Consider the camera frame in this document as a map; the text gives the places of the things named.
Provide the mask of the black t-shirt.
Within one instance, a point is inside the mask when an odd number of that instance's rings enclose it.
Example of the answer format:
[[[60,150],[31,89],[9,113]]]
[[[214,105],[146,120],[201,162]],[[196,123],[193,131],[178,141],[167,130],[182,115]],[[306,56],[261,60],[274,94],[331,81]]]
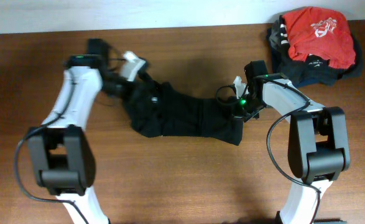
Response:
[[[239,145],[243,122],[214,98],[195,98],[177,92],[169,82],[142,82],[122,101],[131,127],[147,137],[214,138]]]

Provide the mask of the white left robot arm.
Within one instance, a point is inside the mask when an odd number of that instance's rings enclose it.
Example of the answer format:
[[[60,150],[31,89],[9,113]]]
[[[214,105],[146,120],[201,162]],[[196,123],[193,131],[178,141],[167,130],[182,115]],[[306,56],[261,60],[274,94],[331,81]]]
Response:
[[[37,185],[48,190],[52,203],[65,206],[73,223],[109,223],[93,186],[96,162],[85,136],[91,107],[99,92],[124,97],[148,63],[131,51],[122,54],[120,72],[109,64],[111,46],[89,39],[85,54],[65,62],[63,84],[42,124],[30,128],[27,147]]]

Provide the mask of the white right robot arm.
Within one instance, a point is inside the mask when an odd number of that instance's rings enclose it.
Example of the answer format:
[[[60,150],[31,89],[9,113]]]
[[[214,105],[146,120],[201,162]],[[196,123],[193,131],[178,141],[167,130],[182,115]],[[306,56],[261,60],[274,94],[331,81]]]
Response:
[[[292,185],[273,222],[318,223],[322,197],[351,163],[344,111],[311,100],[283,73],[269,73],[262,60],[249,62],[244,73],[247,82],[236,77],[233,84],[238,101],[235,118],[257,119],[265,108],[280,114],[267,132],[266,147],[275,168]],[[281,121],[290,125],[287,159],[291,175],[278,165],[270,146],[272,132]]]

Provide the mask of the navy blue garment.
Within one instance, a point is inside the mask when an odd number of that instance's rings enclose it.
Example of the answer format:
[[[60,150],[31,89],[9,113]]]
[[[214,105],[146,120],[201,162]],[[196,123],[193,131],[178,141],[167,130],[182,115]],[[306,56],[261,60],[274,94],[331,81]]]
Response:
[[[316,78],[309,78],[309,79],[304,79],[302,81],[299,81],[294,86],[296,88],[301,88],[304,86],[315,85],[315,84],[321,84],[321,81]]]

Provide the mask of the dark grey shirt with logo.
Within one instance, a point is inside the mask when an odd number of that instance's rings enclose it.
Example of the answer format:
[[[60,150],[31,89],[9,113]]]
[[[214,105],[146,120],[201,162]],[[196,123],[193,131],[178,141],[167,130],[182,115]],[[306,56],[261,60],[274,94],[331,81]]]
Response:
[[[361,76],[364,68],[363,51],[356,38],[353,38],[356,53],[354,64],[348,69],[336,69],[329,66],[329,61],[316,55],[307,57],[305,61],[294,61],[289,58],[287,50],[280,44],[279,27],[279,21],[274,21],[272,27],[267,29],[266,35],[271,51],[272,71],[283,73],[293,85],[304,79],[316,78],[321,84],[332,86],[338,80]]]

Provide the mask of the black white striped garment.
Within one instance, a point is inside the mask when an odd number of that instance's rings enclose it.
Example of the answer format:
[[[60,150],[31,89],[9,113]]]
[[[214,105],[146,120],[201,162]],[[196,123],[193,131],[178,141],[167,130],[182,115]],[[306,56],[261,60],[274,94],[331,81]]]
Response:
[[[283,16],[279,16],[279,24],[280,24],[279,27],[280,44],[289,45],[287,25]]]

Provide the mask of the red t-shirt with white logo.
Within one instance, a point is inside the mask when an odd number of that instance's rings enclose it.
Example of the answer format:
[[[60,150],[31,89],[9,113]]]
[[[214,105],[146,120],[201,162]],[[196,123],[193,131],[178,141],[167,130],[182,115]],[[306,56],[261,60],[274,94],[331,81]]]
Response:
[[[335,69],[348,69],[355,64],[353,38],[344,14],[332,9],[306,7],[282,16],[290,44],[292,60],[305,61],[315,55]]]

